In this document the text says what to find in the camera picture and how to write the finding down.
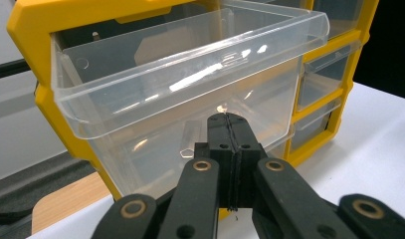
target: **small plastic drawer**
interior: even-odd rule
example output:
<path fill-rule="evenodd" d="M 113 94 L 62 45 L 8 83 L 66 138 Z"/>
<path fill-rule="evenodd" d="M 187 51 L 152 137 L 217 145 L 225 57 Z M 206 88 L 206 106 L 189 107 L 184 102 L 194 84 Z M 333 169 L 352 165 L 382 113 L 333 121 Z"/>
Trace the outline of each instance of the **small plastic drawer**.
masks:
<path fill-rule="evenodd" d="M 301 55 L 329 30 L 303 9 L 221 1 L 201 12 L 71 47 L 53 34 L 55 102 L 122 195 L 173 188 L 213 114 L 245 118 L 263 146 L 286 135 Z"/>
<path fill-rule="evenodd" d="M 265 147 L 265 152 L 269 157 L 284 158 L 287 141 L 291 139 L 294 135 L 295 135 L 295 127 L 291 125 L 287 135 L 280 138 L 277 142 Z"/>
<path fill-rule="evenodd" d="M 360 42 L 352 42 L 336 51 L 304 64 L 304 76 L 299 90 L 298 111 L 305 109 L 340 87 L 347 59 L 359 49 Z"/>
<path fill-rule="evenodd" d="M 298 149 L 315 136 L 326 130 L 332 112 L 341 106 L 341 99 L 334 100 L 295 124 L 292 150 Z"/>
<path fill-rule="evenodd" d="M 357 26 L 362 5 L 363 0 L 314 0 L 313 10 L 326 13 L 333 38 Z"/>

